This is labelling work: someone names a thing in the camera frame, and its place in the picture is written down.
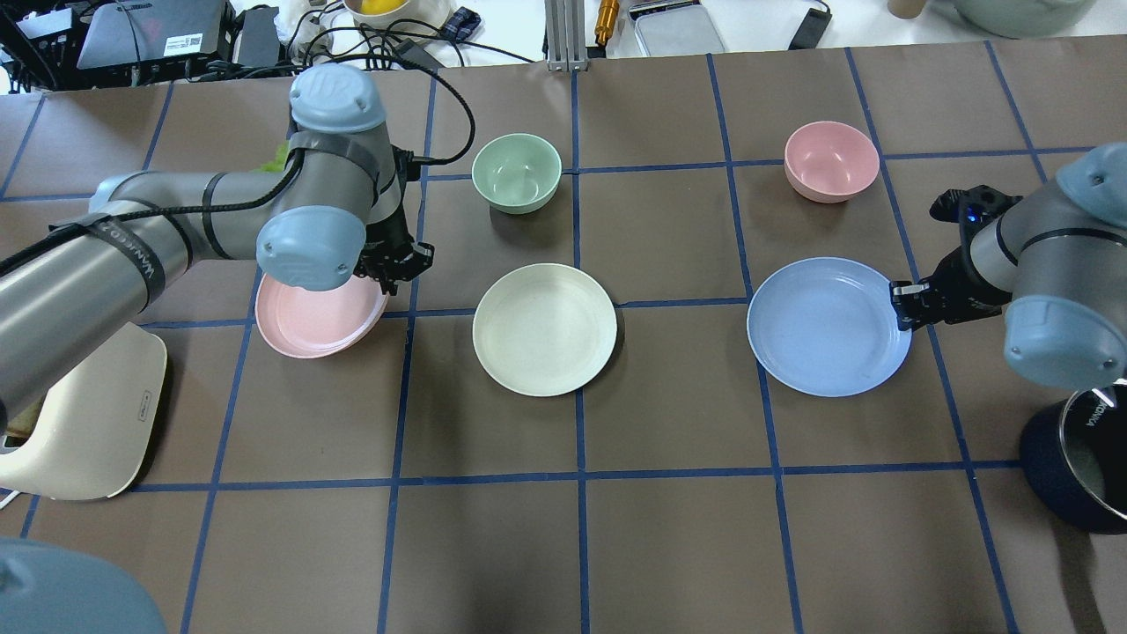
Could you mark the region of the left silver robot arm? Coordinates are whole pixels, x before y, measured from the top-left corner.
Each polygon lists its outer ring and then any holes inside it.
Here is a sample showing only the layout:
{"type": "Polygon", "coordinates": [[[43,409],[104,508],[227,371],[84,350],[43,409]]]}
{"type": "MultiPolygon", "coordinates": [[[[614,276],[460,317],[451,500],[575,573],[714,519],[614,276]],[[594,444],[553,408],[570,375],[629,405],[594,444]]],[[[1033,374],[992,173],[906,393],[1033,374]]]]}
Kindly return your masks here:
{"type": "Polygon", "coordinates": [[[5,258],[5,425],[201,261],[252,261],[305,291],[367,277],[389,294],[431,268],[433,245],[415,240],[402,200],[418,170],[391,144],[371,77],[313,66],[289,102],[281,173],[124,176],[83,216],[5,258]]]}

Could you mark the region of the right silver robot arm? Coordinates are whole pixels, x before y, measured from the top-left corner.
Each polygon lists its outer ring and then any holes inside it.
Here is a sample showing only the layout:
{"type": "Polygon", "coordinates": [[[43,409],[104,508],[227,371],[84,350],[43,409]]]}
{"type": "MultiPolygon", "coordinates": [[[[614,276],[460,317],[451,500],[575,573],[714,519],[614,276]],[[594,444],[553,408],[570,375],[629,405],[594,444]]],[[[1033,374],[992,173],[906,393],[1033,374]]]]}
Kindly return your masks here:
{"type": "Polygon", "coordinates": [[[1100,145],[1027,196],[939,195],[961,242],[919,282],[893,282],[900,330],[1002,314],[1004,358],[1046,387],[1110,394],[1126,364],[1126,148],[1100,145]]]}

